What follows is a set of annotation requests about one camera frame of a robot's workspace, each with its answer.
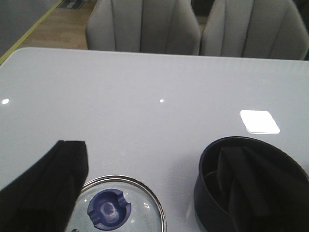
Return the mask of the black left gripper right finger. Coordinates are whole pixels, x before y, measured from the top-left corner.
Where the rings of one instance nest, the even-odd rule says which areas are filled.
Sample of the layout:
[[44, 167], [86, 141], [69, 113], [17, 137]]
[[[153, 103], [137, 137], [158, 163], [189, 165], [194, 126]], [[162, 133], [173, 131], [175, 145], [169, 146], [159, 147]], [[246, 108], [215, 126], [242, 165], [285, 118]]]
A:
[[309, 180], [247, 147], [222, 147], [217, 179], [237, 232], [307, 232]]

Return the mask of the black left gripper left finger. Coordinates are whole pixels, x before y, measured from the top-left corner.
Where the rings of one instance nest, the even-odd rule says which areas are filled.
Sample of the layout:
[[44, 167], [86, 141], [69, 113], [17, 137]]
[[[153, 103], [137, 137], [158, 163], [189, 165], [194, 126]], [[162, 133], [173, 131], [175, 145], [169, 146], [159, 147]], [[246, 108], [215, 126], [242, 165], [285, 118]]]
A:
[[2, 232], [63, 232], [88, 175], [84, 141], [58, 141], [0, 191]]

